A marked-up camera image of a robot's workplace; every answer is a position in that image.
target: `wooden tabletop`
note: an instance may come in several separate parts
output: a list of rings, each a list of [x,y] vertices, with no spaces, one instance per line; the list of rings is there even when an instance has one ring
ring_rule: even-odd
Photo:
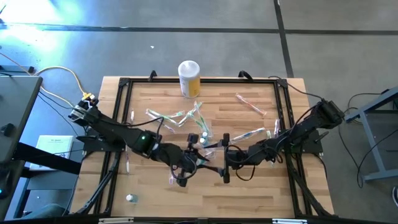
[[[99,93],[98,108],[109,117],[113,113],[119,78],[104,77]],[[303,79],[290,78],[288,82],[305,91]],[[266,110],[265,118],[262,119],[258,113],[240,103],[235,97],[236,93]],[[289,88],[289,93],[294,118],[297,119],[308,109],[308,99],[306,95],[292,88]],[[125,95],[126,91],[123,93],[118,121],[121,119]],[[269,84],[202,83],[200,96],[187,99],[181,96],[179,83],[135,83],[129,111],[134,109],[134,123],[141,123],[150,120],[145,114],[147,108],[162,114],[172,114],[193,109],[195,100],[203,102],[201,112],[215,134],[213,142],[221,139],[223,133],[230,133],[233,138],[261,127],[270,129],[273,133],[275,119],[278,118],[274,89]],[[156,131],[158,125],[151,123],[141,128]],[[174,129],[175,134],[161,128],[162,141],[177,144],[182,148],[187,146],[188,133],[200,133],[199,127],[192,120],[181,128]],[[247,149],[265,137],[265,134],[260,134],[237,145]],[[95,152],[83,161],[72,203],[73,212],[83,206],[98,185],[103,157],[103,152]],[[114,217],[294,217],[285,163],[276,163],[271,167],[269,162],[264,161],[256,167],[253,179],[247,182],[239,180],[235,171],[230,170],[229,184],[224,184],[223,179],[213,171],[201,169],[188,180],[187,187],[179,187],[177,184],[169,184],[170,169],[165,164],[147,160],[131,151],[129,161],[130,174],[127,175],[126,155],[123,153],[114,194]],[[222,149],[216,153],[216,158],[211,164],[223,166]],[[323,207],[333,213],[322,164],[318,158],[309,154],[303,155],[303,164],[308,187]],[[248,178],[251,169],[252,167],[245,167],[238,171],[239,175]],[[108,187],[104,191],[101,210],[106,204]],[[297,193],[300,208],[304,211],[302,193],[300,190]],[[127,194],[138,195],[138,202],[127,202]]]

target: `cable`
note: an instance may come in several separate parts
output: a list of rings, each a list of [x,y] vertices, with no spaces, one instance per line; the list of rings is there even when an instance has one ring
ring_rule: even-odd
[[[76,180],[75,180],[75,183],[73,184],[72,193],[70,194],[70,198],[69,198],[68,205],[67,205],[67,207],[65,208],[65,211],[63,211],[63,213],[62,213],[61,216],[64,216],[64,215],[66,214],[66,212],[67,212],[67,210],[68,210],[70,204],[72,203],[72,199],[73,199],[73,196],[75,195],[75,189],[76,189],[76,184],[77,184],[77,180],[78,180],[78,179],[79,179],[79,175],[76,176]]]
[[[370,150],[365,154],[365,156],[362,158],[362,161],[359,163],[359,167],[358,167],[358,171],[356,173],[356,181],[358,183],[359,186],[359,172],[361,171],[361,166],[363,161],[365,161],[366,156],[369,155],[369,153],[381,142],[383,142],[384,140],[386,140],[388,137],[392,136],[394,133],[396,133],[398,131],[398,129],[396,129],[395,131],[391,132],[390,134],[388,134],[386,137],[382,138],[380,141],[378,141],[372,148],[370,148]]]
[[[276,76],[276,75],[271,75],[271,76],[269,76],[268,78],[278,78],[278,79],[282,79],[281,77],[278,77],[278,76]],[[296,87],[294,87],[293,85],[291,85],[289,82],[287,82],[287,84],[288,84],[290,87],[292,87],[293,89],[295,89],[295,90],[296,90],[297,92],[299,92],[299,93],[306,94],[306,95],[308,95],[308,96],[313,96],[313,97],[316,97],[316,98],[319,98],[319,99],[323,100],[323,98],[320,97],[320,96],[318,96],[318,95],[315,95],[315,94],[312,94],[312,93],[306,93],[306,92],[303,92],[303,91],[299,90],[298,88],[296,88]]]
[[[172,177],[173,177],[174,179],[177,179],[177,180],[187,180],[187,179],[193,177],[193,176],[197,173],[197,170],[198,170],[197,163],[196,163],[195,161],[193,161],[191,158],[189,158],[188,156],[185,156],[185,158],[189,159],[189,160],[193,163],[193,165],[194,165],[194,168],[193,168],[193,171],[192,171],[191,175],[189,175],[188,177],[177,177],[177,176],[174,174],[175,169],[173,169],[173,165],[170,163],[170,171],[171,171]]]
[[[351,108],[355,108],[355,107],[351,107],[351,106],[350,106],[351,100],[353,100],[353,98],[354,98],[355,96],[361,96],[361,95],[381,95],[381,93],[358,93],[358,94],[353,95],[353,96],[348,100],[348,104],[347,104],[347,111],[348,111],[348,112],[349,112],[349,110],[350,110]],[[356,120],[354,120],[353,122],[356,123],[356,124],[362,124],[362,122],[356,121]]]
[[[238,170],[240,170],[240,169],[241,169],[241,168],[235,170],[236,176],[237,176],[239,179],[243,180],[243,181],[249,181],[249,180],[251,180],[251,179],[253,178],[253,176],[254,176],[254,171],[256,170],[256,165],[253,165],[253,170],[251,171],[250,178],[248,178],[248,179],[244,179],[244,178],[242,178],[242,177],[238,174]]]
[[[322,163],[322,165],[323,165],[323,169],[325,170],[326,179],[328,179],[328,171],[326,170],[326,165],[325,165],[323,159],[322,159],[318,154],[316,154],[316,153],[313,153],[313,155],[314,155],[315,157],[317,157],[317,158],[319,159],[319,161],[321,161],[321,163]]]
[[[295,129],[297,123],[299,123],[299,121],[300,121],[308,112],[310,112],[311,110],[313,110],[316,106],[317,106],[317,105],[311,106],[308,110],[306,110],[306,112],[304,112],[304,114],[302,114],[302,115],[298,118],[298,120],[294,123],[292,129],[290,129],[290,133],[289,133],[288,136],[290,136],[290,135],[293,133],[293,130]]]
[[[66,70],[66,71],[72,73],[72,75],[73,75],[73,76],[75,77],[75,79],[76,79],[77,85],[79,86],[79,89],[80,89],[81,93],[83,94],[83,96],[86,95],[86,93],[83,91],[83,88],[81,87],[81,84],[80,84],[80,81],[79,81],[77,75],[75,74],[75,72],[73,72],[73,71],[70,70],[69,68],[65,68],[65,67],[62,67],[62,66],[52,66],[52,67],[47,67],[47,68],[41,69],[40,71],[38,71],[37,73],[35,73],[35,74],[32,75],[32,74],[29,73],[24,67],[22,67],[20,64],[18,64],[16,61],[14,61],[13,59],[11,59],[11,58],[8,57],[7,55],[5,55],[5,54],[3,54],[3,53],[1,53],[1,52],[0,52],[0,54],[1,54],[2,56],[6,57],[8,60],[14,62],[14,64],[16,64],[19,68],[21,68],[24,72],[26,72],[26,74],[28,74],[28,75],[30,75],[30,76],[39,76],[42,72],[44,72],[44,71],[46,71],[46,70],[53,69],[53,68],[64,69],[64,70]],[[47,90],[43,87],[43,84],[40,86],[40,89],[42,89],[44,92],[48,93],[49,95],[52,95],[52,96],[54,96],[54,97],[57,97],[58,99],[60,99],[60,100],[62,100],[62,101],[64,101],[64,102],[66,102],[66,103],[69,104],[71,107],[74,107],[74,105],[71,104],[68,100],[66,100],[66,99],[62,98],[61,96],[58,96],[58,95],[56,95],[56,94],[54,94],[54,93],[52,93],[52,92],[50,92],[50,91],[47,91]]]
[[[162,126],[163,121],[164,121],[164,117],[161,117],[161,118],[162,118],[162,120],[160,121],[159,127],[157,127],[157,131],[156,131],[156,142],[157,142],[158,144],[160,144],[160,139],[159,139],[160,127]]]
[[[39,93],[40,93],[42,96],[46,97],[47,99],[51,100],[51,101],[52,101],[53,103],[55,103],[56,105],[58,105],[58,106],[60,106],[60,107],[62,107],[62,108],[64,108],[64,109],[68,109],[68,110],[73,109],[73,108],[67,108],[66,106],[62,106],[61,104],[57,103],[55,100],[53,100],[53,99],[51,99],[50,97],[46,96],[46,95],[45,95],[44,93],[42,93],[41,91],[39,91]]]
[[[9,76],[9,77],[11,77],[11,76],[13,76],[13,75],[11,75],[11,74],[8,74],[8,73],[4,73],[4,72],[0,72],[0,76]]]
[[[37,96],[38,96],[40,99],[42,99],[42,101],[43,101],[44,103],[46,103],[47,105],[49,105],[55,112],[57,112],[57,114],[58,114],[59,116],[61,116],[62,119],[64,119],[64,120],[69,124],[69,126],[73,129],[73,131],[75,132],[76,136],[78,136],[78,133],[76,132],[75,128],[73,128],[73,126],[69,123],[68,120],[66,120],[66,119],[62,116],[62,114],[60,114],[53,106],[51,106],[50,103],[48,103],[47,101],[45,101],[40,95],[37,95]]]
[[[77,110],[77,111],[82,112],[82,113],[84,113],[84,114],[86,114],[86,115],[92,116],[91,114],[88,114],[88,113],[87,113],[86,111],[84,111],[84,110],[79,110],[78,108],[74,108],[74,110]],[[137,126],[141,126],[141,125],[145,125],[145,124],[152,123],[152,122],[157,121],[157,120],[159,120],[159,119],[164,120],[163,117],[159,117],[159,118],[155,118],[155,119],[152,119],[152,120],[150,120],[150,121],[146,121],[146,122],[139,123],[139,124],[121,124],[121,123],[116,123],[116,122],[112,122],[112,121],[105,121],[105,120],[101,120],[101,121],[104,122],[104,123],[113,124],[113,125],[117,125],[117,126],[123,126],[123,127],[137,127]]]
[[[349,111],[350,109],[357,109],[357,108],[355,108],[355,107],[347,108],[347,110],[345,110],[343,113],[345,114],[345,113],[346,113],[347,111]],[[347,153],[349,154],[349,156],[350,156],[351,159],[353,160],[353,162],[354,162],[354,164],[355,164],[355,167],[356,167],[357,170],[358,170],[358,169],[359,169],[358,163],[357,163],[356,160],[354,159],[354,156],[352,155],[352,153],[349,151],[349,149],[348,149],[346,143],[344,142],[343,136],[341,135],[340,125],[337,126],[337,129],[338,129],[338,135],[339,135],[339,137],[340,137],[341,142],[343,143],[344,148],[346,149]],[[358,187],[359,187],[359,188],[362,188],[362,187],[363,187],[363,185],[359,184],[358,181],[357,181],[357,184],[358,184]]]

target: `black metal frame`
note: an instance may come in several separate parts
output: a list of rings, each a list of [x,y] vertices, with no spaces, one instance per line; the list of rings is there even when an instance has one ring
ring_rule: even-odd
[[[242,77],[242,72],[241,71],[238,75],[238,77]],[[131,100],[131,93],[132,93],[132,86],[134,83],[178,83],[180,80],[178,78],[154,78],[156,77],[155,71],[152,71],[150,78],[120,78],[119,80],[119,85],[118,85],[118,93],[116,95],[116,101],[115,101],[115,106],[114,106],[114,111],[113,111],[113,119],[117,119],[118,117],[118,111],[120,109],[120,104],[121,104],[121,97],[122,97],[122,91],[124,87],[127,87],[127,95],[126,95],[126,100],[124,102],[124,109],[123,109],[123,115],[122,115],[122,122],[126,122],[127,120],[127,114],[128,114],[128,109],[129,109],[129,104]],[[282,102],[281,102],[281,96],[280,96],[280,87],[282,87],[283,92],[284,92],[284,97],[287,105],[287,116],[289,117],[289,124],[290,126],[294,125],[294,117],[293,117],[293,110],[292,110],[292,105],[290,102],[290,95],[289,95],[289,90],[288,86],[284,85],[283,82],[280,80],[276,79],[261,79],[261,80],[253,80],[250,78],[201,78],[201,83],[250,83],[250,84],[272,84],[274,87],[275,91],[275,100],[277,104],[277,111],[278,111],[278,117],[280,119],[280,127],[282,129],[286,128],[285,125],[285,120],[284,120],[284,112],[282,108]],[[103,161],[103,168],[101,171],[101,178],[100,181],[103,179],[104,175],[106,174],[109,166],[109,158],[110,158],[110,152],[105,152],[105,157]],[[300,174],[300,176],[303,178],[305,182],[305,173],[304,173],[304,168],[303,168],[303,163],[302,163],[302,158],[297,155],[297,170]],[[108,201],[106,203],[106,208],[104,210],[104,213],[110,215],[112,211],[112,205],[113,205],[113,197],[114,197],[114,191],[116,188],[116,179],[117,179],[117,172],[112,176],[111,180],[111,185],[109,188],[109,194],[108,194]],[[289,184],[290,184],[290,193],[292,196],[292,203],[293,203],[293,208],[294,208],[294,215],[295,217],[298,217],[299,215],[302,215],[303,213],[300,210],[299,207],[299,198],[297,196],[297,189],[295,186],[295,181],[293,177],[288,173],[289,176]],[[99,214],[100,213],[100,207],[101,207],[101,199],[102,199],[102,193],[99,196],[98,200],[96,201],[95,207],[94,207],[94,214]],[[307,198],[304,196],[304,202],[305,202],[305,214],[306,215],[311,215],[312,214],[312,209],[310,206],[309,201]]]

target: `gray floor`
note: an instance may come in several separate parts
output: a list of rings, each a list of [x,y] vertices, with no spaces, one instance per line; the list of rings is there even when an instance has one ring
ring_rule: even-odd
[[[398,30],[395,0],[280,0],[280,6],[286,29]],[[46,10],[38,14],[38,8]],[[271,0],[15,0],[0,18],[4,22],[103,27],[278,28]],[[149,75],[151,70],[162,76],[176,75],[178,64],[188,59],[200,64],[204,76],[235,77],[240,70],[254,77],[287,76],[279,34],[76,32],[18,27],[0,30],[0,45],[1,52],[21,64],[72,69],[84,88],[93,93],[99,92],[103,76]],[[294,77],[304,78],[307,91],[333,100],[341,109],[356,93],[381,92],[398,84],[398,35],[288,34],[287,45]],[[0,58],[0,64],[11,63]],[[80,98],[69,73],[54,70],[43,76],[49,90],[74,102]],[[360,96],[353,106],[372,98]],[[317,99],[310,98],[310,102],[314,104]],[[341,131],[359,161],[369,150],[363,129],[344,124]],[[21,141],[35,145],[40,134],[72,133],[57,114],[37,100]],[[377,180],[359,189],[356,168],[336,129],[323,139],[323,147],[336,214],[397,223],[398,208],[391,199],[391,189],[398,185],[398,179]],[[387,158],[390,164],[396,164],[397,159],[396,153]],[[370,156],[363,172],[372,170]],[[43,192],[32,192],[26,210],[35,209],[38,200],[49,202],[59,197],[56,202],[65,203],[69,192],[57,193],[46,197]]]

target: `black cable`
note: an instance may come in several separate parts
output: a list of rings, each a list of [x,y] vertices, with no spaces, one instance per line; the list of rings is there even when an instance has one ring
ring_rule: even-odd
[[[76,180],[75,180],[75,183],[73,184],[72,193],[70,194],[70,198],[69,198],[68,205],[67,205],[67,207],[65,208],[65,211],[63,211],[63,213],[62,213],[61,216],[64,216],[64,215],[66,214],[66,212],[67,212],[67,210],[68,210],[70,204],[72,203],[72,199],[73,199],[73,196],[75,195],[75,189],[76,189],[76,184],[77,184],[77,180],[78,180],[78,179],[79,179],[79,175],[76,176]]]
[[[1,76],[8,76],[8,77],[11,77],[11,76],[13,76],[13,75],[11,75],[11,74],[8,74],[8,73],[4,73],[4,72],[0,72],[0,74],[1,74]]]
[[[341,142],[343,143],[344,148],[346,149],[346,151],[348,152],[349,156],[352,158],[352,160],[355,163],[356,168],[358,169],[358,163],[355,161],[353,155],[351,154],[351,152],[348,150],[348,147],[346,145],[346,143],[344,142],[343,136],[341,135],[341,129],[340,129],[340,125],[337,127],[338,128],[338,135],[340,137]]]
[[[345,113],[346,113],[347,111],[349,111],[350,109],[357,109],[357,108],[355,108],[355,107],[349,107],[349,108],[347,108],[347,110],[345,110],[343,113],[345,114]],[[337,129],[338,129],[338,135],[339,135],[339,137],[340,137],[341,143],[343,143],[344,148],[346,149],[347,153],[349,154],[349,156],[350,156],[351,159],[353,160],[353,162],[354,162],[354,164],[355,164],[355,167],[356,167],[357,170],[358,170],[358,169],[359,169],[358,163],[357,163],[356,160],[354,159],[354,156],[352,155],[352,153],[349,151],[349,149],[348,149],[346,143],[344,142],[343,136],[341,135],[340,125],[337,126]],[[359,188],[362,188],[362,187],[363,187],[363,184],[359,184],[358,178],[357,178],[357,184],[358,184],[358,187],[359,187]]]
[[[79,110],[78,108],[74,108],[74,110],[77,110],[77,111],[80,111],[80,112],[82,112],[82,113],[84,113],[84,114],[90,115],[90,114],[88,114],[86,111]],[[105,120],[101,120],[101,121],[104,122],[104,123],[113,124],[113,125],[117,125],[117,126],[123,126],[123,127],[137,127],[137,126],[141,126],[141,125],[145,125],[145,124],[152,123],[152,122],[157,121],[157,120],[159,120],[159,119],[164,119],[164,118],[163,118],[163,117],[159,117],[159,118],[155,118],[155,119],[152,119],[152,120],[150,120],[150,121],[146,121],[146,122],[139,123],[139,124],[121,124],[121,123],[115,123],[115,122],[112,122],[112,121],[105,121]]]
[[[237,176],[239,179],[243,180],[243,181],[249,181],[249,180],[251,180],[251,179],[253,178],[253,176],[254,176],[254,171],[256,171],[256,165],[253,165],[253,170],[251,171],[250,178],[248,178],[248,179],[242,178],[242,177],[238,174],[238,170],[240,170],[240,168],[237,169],[237,170],[235,170],[236,176]]]
[[[189,160],[193,163],[193,165],[195,166],[195,168],[193,168],[193,171],[192,171],[191,175],[189,175],[188,177],[177,177],[177,176],[174,174],[174,171],[175,171],[176,169],[173,169],[173,165],[170,163],[170,171],[171,171],[172,177],[173,177],[174,179],[177,179],[177,180],[187,180],[187,179],[193,177],[193,176],[197,173],[197,170],[198,170],[197,163],[196,163],[195,161],[193,161],[191,158],[189,158],[188,156],[185,156],[185,158],[189,159]]]
[[[156,131],[156,142],[158,144],[160,144],[160,139],[159,139],[159,131],[160,131],[160,127],[162,126],[164,121],[164,117],[162,117],[162,120],[160,121],[159,127],[157,127],[157,131]]]
[[[73,109],[73,108],[71,108],[71,107],[68,108],[68,107],[66,107],[66,106],[62,106],[61,104],[57,103],[55,100],[53,100],[53,99],[51,99],[50,97],[46,96],[46,95],[45,95],[44,93],[42,93],[41,91],[39,91],[39,93],[41,93],[42,96],[46,97],[47,99],[51,100],[53,103],[55,103],[56,105],[58,105],[58,106],[60,106],[60,107],[62,107],[62,108],[64,108],[64,109],[68,109],[68,110]]]
[[[365,161],[366,156],[369,155],[369,153],[381,142],[383,142],[384,140],[386,140],[388,137],[392,136],[394,133],[396,133],[398,131],[398,129],[396,129],[395,131],[391,132],[390,134],[388,134],[386,137],[382,138],[380,141],[378,141],[372,148],[370,148],[370,150],[365,154],[365,156],[362,158],[362,161],[359,163],[359,167],[358,167],[358,171],[356,173],[356,181],[358,183],[359,186],[359,172],[361,171],[361,166],[363,161]]]
[[[323,165],[323,169],[325,170],[326,179],[328,179],[328,171],[326,170],[326,165],[325,165],[323,159],[322,159],[318,154],[316,154],[316,153],[313,153],[313,155],[314,155],[315,157],[317,157],[317,158],[319,159],[319,161],[321,161],[321,163],[322,163],[322,165]]]
[[[69,123],[68,120],[66,120],[66,119],[62,116],[62,114],[60,114],[53,106],[51,106],[50,103],[48,103],[47,101],[45,101],[40,95],[37,95],[37,96],[38,96],[40,99],[42,99],[42,101],[43,101],[44,103],[46,103],[47,105],[49,105],[55,112],[57,112],[57,114],[58,114],[59,116],[61,116],[61,118],[64,119],[64,120],[69,124],[69,126],[73,129],[73,131],[75,132],[76,136],[78,136],[78,134],[77,134],[75,128],[73,128],[73,126]]]
[[[355,108],[355,107],[351,107],[351,106],[350,106],[351,100],[353,100],[353,98],[354,98],[355,96],[361,96],[361,95],[381,95],[381,93],[358,93],[358,94],[353,95],[353,96],[348,100],[348,104],[347,104],[347,110],[348,110],[348,112],[349,112],[350,108]],[[356,121],[356,120],[354,120],[353,122],[356,123],[356,124],[362,124],[362,122]]]
[[[268,78],[278,78],[278,79],[282,79],[281,77],[278,77],[278,76],[276,76],[276,75],[271,75],[271,76],[269,76]],[[287,82],[287,84],[288,84],[290,87],[292,87],[293,89],[295,89],[295,90],[296,90],[297,92],[299,92],[299,93],[306,94],[306,95],[308,95],[308,96],[313,96],[313,97],[316,97],[316,98],[319,98],[319,99],[323,100],[323,98],[320,97],[320,96],[318,96],[318,95],[315,95],[315,94],[312,94],[312,93],[306,93],[306,92],[303,92],[303,91],[299,90],[298,88],[296,88],[296,87],[294,87],[293,85],[291,85],[289,82]]]
[[[290,129],[290,133],[289,133],[288,136],[290,136],[290,135],[293,133],[293,130],[295,129],[297,123],[299,123],[299,121],[300,121],[308,112],[310,112],[311,110],[313,110],[316,106],[317,106],[317,105],[311,106],[308,110],[306,110],[306,112],[304,112],[304,114],[302,114],[302,115],[298,118],[298,120],[294,123],[292,129]]]

